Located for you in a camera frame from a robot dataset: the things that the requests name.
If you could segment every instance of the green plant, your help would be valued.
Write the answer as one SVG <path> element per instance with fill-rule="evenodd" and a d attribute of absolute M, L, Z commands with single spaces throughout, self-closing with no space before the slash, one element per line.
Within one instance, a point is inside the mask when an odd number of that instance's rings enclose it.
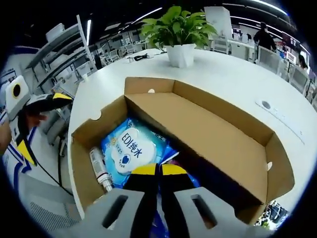
<path fill-rule="evenodd" d="M 217 34 L 216 29 L 207 23 L 204 12 L 182 11 L 180 6 L 172 6 L 159 19 L 148 18 L 143 22 L 142 34 L 159 49 L 192 43 L 203 47 L 208 44 L 211 34 Z"/>

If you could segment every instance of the desk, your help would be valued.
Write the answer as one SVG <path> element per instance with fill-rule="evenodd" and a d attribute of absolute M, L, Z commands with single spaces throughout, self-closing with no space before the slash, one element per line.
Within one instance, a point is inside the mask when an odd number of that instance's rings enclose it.
<path fill-rule="evenodd" d="M 160 51 L 148 49 L 132 56 L 145 53 L 154 55 Z M 210 51 L 194 50 L 194 54 L 194 65 L 184 69 L 171 67 L 167 54 L 161 54 L 132 63 L 120 59 L 93 73 L 78 87 L 70 116 L 68 145 L 77 127 L 89 118 L 98 119 L 100 110 L 123 94 L 127 76 L 181 80 L 227 100 L 276 131 L 289 156 L 295 176 L 293 190 L 277 201 L 287 210 L 292 210 L 314 169 L 317 113 L 294 87 L 258 65 Z M 283 123 L 257 106 L 257 99 L 270 102 L 296 122 L 305 137 L 305 145 Z M 79 213 L 84 217 L 73 178 L 70 146 L 67 153 L 72 191 Z"/>
<path fill-rule="evenodd" d="M 139 43 L 135 43 L 133 44 L 133 49 L 135 52 L 140 52 L 142 51 L 142 46 L 145 47 L 145 49 L 147 48 L 147 43 L 148 42 L 139 42 Z"/>
<path fill-rule="evenodd" d="M 247 61 L 253 62 L 253 60 L 254 60 L 254 52 L 255 52 L 254 45 L 249 45 L 249 44 L 243 43 L 241 41 L 234 41 L 234 40 L 228 40 L 228 43 L 231 44 L 231 55 L 232 56 L 238 57 L 240 59 L 244 58 L 245 54 L 242 53 L 242 52 L 237 51 L 237 49 L 233 45 L 236 45 L 237 47 L 238 46 L 243 46 L 243 47 L 246 47 L 246 55 L 248 57 Z"/>

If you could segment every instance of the ceiling light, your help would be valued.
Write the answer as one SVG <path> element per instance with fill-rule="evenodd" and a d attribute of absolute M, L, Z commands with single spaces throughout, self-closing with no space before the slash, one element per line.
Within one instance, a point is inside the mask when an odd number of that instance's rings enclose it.
<path fill-rule="evenodd" d="M 88 20 L 88 22 L 87 22 L 87 46 L 89 45 L 90 28 L 91 28 L 91 20 Z"/>
<path fill-rule="evenodd" d="M 147 13 L 147 14 L 145 14 L 145 15 L 141 16 L 141 17 L 139 17 L 139 18 L 138 18 L 138 19 L 136 19 L 134 22 L 132 22 L 132 24 L 134 24 L 135 22 L 137 22 L 137 21 L 141 20 L 143 17 L 146 17 L 146 16 L 148 16 L 148 15 L 152 14 L 153 12 L 159 11 L 159 10 L 161 10 L 161 9 L 162 9 L 162 7 L 158 8 L 158 9 L 155 9 L 155 10 L 153 10 L 153 11 L 151 11 L 151 12 L 149 12 L 149 13 Z"/>
<path fill-rule="evenodd" d="M 257 26 L 252 26 L 252 25 L 248 25 L 248 24 L 241 23 L 241 22 L 239 22 L 239 25 L 250 26 L 250 27 L 257 28 L 257 29 L 259 29 L 259 30 L 261 29 L 260 27 L 257 27 Z"/>
<path fill-rule="evenodd" d="M 107 31 L 107 30 L 110 30 L 110 29 L 112 29 L 112 28 L 116 28 L 118 25 L 120 25 L 121 24 L 121 22 L 119 22 L 119 23 L 117 23 L 117 24 L 113 24 L 113 25 L 110 25 L 110 26 L 107 26 L 106 28 L 105 28 L 105 31 Z"/>
<path fill-rule="evenodd" d="M 285 12 L 285 11 L 283 11 L 282 9 L 280 9 L 280 8 L 278 8 L 278 7 L 276 7 L 276 6 L 272 5 L 272 4 L 269 4 L 269 3 L 265 2 L 265 1 L 261 1 L 261 0 L 250 0 L 250 1 L 255 1 L 255 2 L 257 2 L 257 3 L 260 3 L 260 4 L 263 4 L 263 5 L 269 6 L 269 7 L 273 8 L 273 9 L 275 9 L 275 10 L 278 10 L 279 12 L 282 12 L 283 14 L 285 14 L 285 15 L 288 16 L 287 12 Z"/>
<path fill-rule="evenodd" d="M 106 34 L 105 36 L 100 37 L 99 40 L 102 40 L 102 39 L 104 39 L 104 38 L 107 38 L 109 35 L 110 35 L 110 34 Z"/>
<path fill-rule="evenodd" d="M 301 46 L 308 54 L 310 54 L 310 53 L 308 52 L 308 50 L 307 50 L 302 44 L 300 44 L 300 46 Z"/>
<path fill-rule="evenodd" d="M 257 29 L 259 29 L 259 30 L 261 29 L 260 27 L 257 27 L 257 26 L 252 26 L 252 25 L 248 25 L 248 24 L 241 23 L 241 22 L 239 22 L 239 24 L 240 24 L 240 25 L 249 26 L 249 27 L 254 27 L 254 28 L 257 28 Z M 278 36 L 278 35 L 276 35 L 276 34 L 274 34 L 274 33 L 270 32 L 270 31 L 268 31 L 268 33 L 269 33 L 269 34 L 271 34 L 271 35 L 274 35 L 274 36 L 276 36 L 276 37 L 278 37 L 278 38 L 280 38 L 281 40 L 283 39 L 282 37 L 280 37 L 280 36 Z"/>
<path fill-rule="evenodd" d="M 232 18 L 237 18 L 237 19 L 242 19 L 242 20 L 247 20 L 247 21 L 252 21 L 252 22 L 261 24 L 259 21 L 254 21 L 254 20 L 251 20 L 251 19 L 248 19 L 248 18 L 244 18 L 244 17 L 239 17 L 239 16 L 230 16 L 230 17 L 232 17 Z M 276 29 L 275 27 L 272 27 L 272 26 L 270 26 L 270 25 L 266 25 L 266 26 L 269 27 L 269 28 L 274 29 L 275 31 L 278 31 L 278 32 L 282 33 L 282 31 Z"/>

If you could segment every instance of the man in black shirt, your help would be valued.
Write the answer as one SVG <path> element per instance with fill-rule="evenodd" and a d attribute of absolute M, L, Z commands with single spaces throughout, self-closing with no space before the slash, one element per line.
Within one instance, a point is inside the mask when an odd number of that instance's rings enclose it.
<path fill-rule="evenodd" d="M 306 61 L 305 61 L 305 58 L 304 56 L 301 55 L 301 49 L 299 48 L 299 46 L 297 47 L 296 49 L 297 53 L 298 53 L 298 63 L 299 63 L 299 66 L 303 69 L 307 69 L 308 66 L 306 64 Z"/>
<path fill-rule="evenodd" d="M 271 50 L 271 48 L 275 51 L 276 45 L 273 40 L 273 38 L 267 33 L 266 31 L 266 24 L 264 22 L 261 22 L 261 30 L 258 31 L 255 36 L 253 37 L 253 40 L 257 43 L 259 43 L 259 46 L 262 46 L 264 48 L 267 48 L 268 50 Z"/>

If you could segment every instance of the shelf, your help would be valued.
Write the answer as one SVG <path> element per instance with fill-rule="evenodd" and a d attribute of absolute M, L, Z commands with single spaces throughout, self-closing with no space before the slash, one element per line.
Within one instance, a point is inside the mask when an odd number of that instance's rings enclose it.
<path fill-rule="evenodd" d="M 50 72 L 48 72 L 44 79 L 39 83 L 38 87 L 41 87 L 47 80 L 50 78 L 54 78 L 56 75 L 61 73 L 64 69 L 69 67 L 72 63 L 74 63 L 76 60 L 81 58 L 86 54 L 85 48 L 81 48 L 79 51 L 72 53 L 63 63 L 52 69 Z"/>
<path fill-rule="evenodd" d="M 29 62 L 26 66 L 27 68 L 35 67 L 45 56 L 48 55 L 49 52 L 52 52 L 56 47 L 63 44 L 69 38 L 73 37 L 74 35 L 79 34 L 78 24 L 75 24 L 66 30 L 64 30 L 60 35 L 58 35 L 53 41 L 48 42 L 44 45 L 34 56 L 34 58 Z"/>
<path fill-rule="evenodd" d="M 61 56 L 62 54 L 68 52 L 69 50 L 71 50 L 72 48 L 74 48 L 75 46 L 79 45 L 80 43 L 83 43 L 83 41 L 81 40 L 81 38 L 79 37 L 77 40 L 69 43 L 67 46 L 63 47 L 60 51 L 58 51 L 56 54 L 54 54 L 52 57 L 50 57 L 49 59 L 45 60 L 45 63 L 52 63 L 55 59 L 57 59 L 59 56 Z"/>

